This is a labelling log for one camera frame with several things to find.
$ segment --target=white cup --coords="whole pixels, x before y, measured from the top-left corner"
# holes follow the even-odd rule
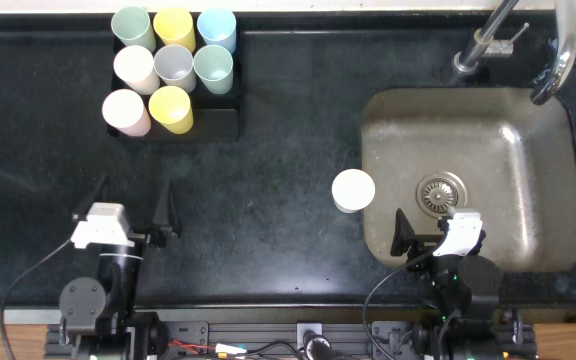
[[[115,74],[141,95],[152,95],[159,89],[155,61],[143,46],[127,46],[117,53],[113,65]]]
[[[108,124],[128,136],[144,136],[150,131],[150,116],[141,96],[128,89],[112,92],[104,100],[101,113]]]
[[[354,213],[370,205],[375,197],[375,182],[361,170],[344,170],[332,182],[332,197],[339,211]]]
[[[139,45],[155,51],[155,34],[146,10],[137,6],[123,8],[113,15],[110,27],[124,45]]]
[[[211,93],[225,94],[232,88],[232,55],[219,45],[204,46],[195,54],[195,72]]]
[[[223,46],[231,54],[237,49],[237,19],[225,9],[210,9],[199,15],[197,30],[207,45]]]
[[[193,69],[194,60],[188,49],[181,45],[168,45],[155,54],[155,71],[167,84],[191,92],[197,85]]]

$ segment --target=wooden table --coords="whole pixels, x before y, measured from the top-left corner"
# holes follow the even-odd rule
[[[44,325],[8,325],[8,336],[17,360],[40,360],[44,355]],[[542,360],[576,360],[576,324],[536,325],[539,358]],[[6,353],[0,338],[0,359]]]

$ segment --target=sink basin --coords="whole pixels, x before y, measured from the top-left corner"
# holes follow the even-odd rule
[[[528,89],[393,89],[364,110],[363,170],[376,186],[364,210],[370,251],[388,266],[395,211],[437,234],[450,207],[476,209],[480,255],[508,271],[576,263],[576,158],[568,113]]]

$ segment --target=faucet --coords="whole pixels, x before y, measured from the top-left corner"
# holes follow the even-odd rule
[[[493,36],[519,0],[504,0],[486,24],[477,29],[466,50],[453,59],[455,69],[462,74],[473,73],[479,59],[493,43]],[[576,4],[574,0],[555,0],[557,17],[557,55],[552,67],[530,95],[535,105],[542,105],[554,95],[568,77],[576,58]]]

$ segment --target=sink drain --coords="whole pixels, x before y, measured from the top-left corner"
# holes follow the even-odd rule
[[[417,203],[432,217],[444,216],[453,207],[467,203],[464,183],[446,171],[425,176],[417,186]]]

